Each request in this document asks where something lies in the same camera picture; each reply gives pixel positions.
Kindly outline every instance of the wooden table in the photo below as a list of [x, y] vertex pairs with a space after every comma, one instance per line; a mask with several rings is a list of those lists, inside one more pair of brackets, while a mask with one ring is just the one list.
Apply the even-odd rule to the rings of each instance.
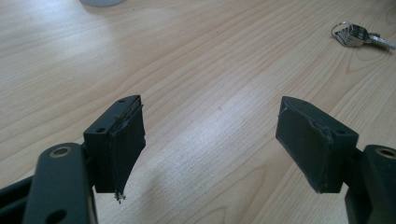
[[77, 0], [0, 2], [0, 188], [39, 154], [141, 94], [147, 146], [100, 223], [347, 223], [275, 139], [283, 95], [396, 147], [396, 56], [331, 38], [352, 21], [396, 41], [396, 2]]

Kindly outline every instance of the key ring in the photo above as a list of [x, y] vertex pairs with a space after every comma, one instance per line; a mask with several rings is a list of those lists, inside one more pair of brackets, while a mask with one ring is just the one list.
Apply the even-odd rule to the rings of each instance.
[[335, 29], [336, 27], [340, 26], [340, 25], [345, 25], [345, 24], [348, 25], [348, 26], [351, 28], [351, 31], [353, 31], [353, 26], [352, 26], [353, 24], [352, 24], [351, 22], [349, 22], [349, 21], [342, 21], [342, 22], [336, 24], [336, 25], [332, 28], [332, 37], [336, 38], [335, 33], [334, 33], [334, 29]]

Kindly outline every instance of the metal key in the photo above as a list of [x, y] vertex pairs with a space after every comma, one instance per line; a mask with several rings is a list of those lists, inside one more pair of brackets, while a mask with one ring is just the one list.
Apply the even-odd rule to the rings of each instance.
[[[346, 24], [347, 27], [334, 33], [333, 30], [342, 24]], [[396, 44], [380, 38], [379, 34], [368, 33], [365, 28], [348, 21], [343, 21], [335, 25], [332, 28], [332, 36], [335, 37], [342, 46], [348, 48], [360, 47], [363, 44], [376, 44], [387, 49], [396, 49]]]

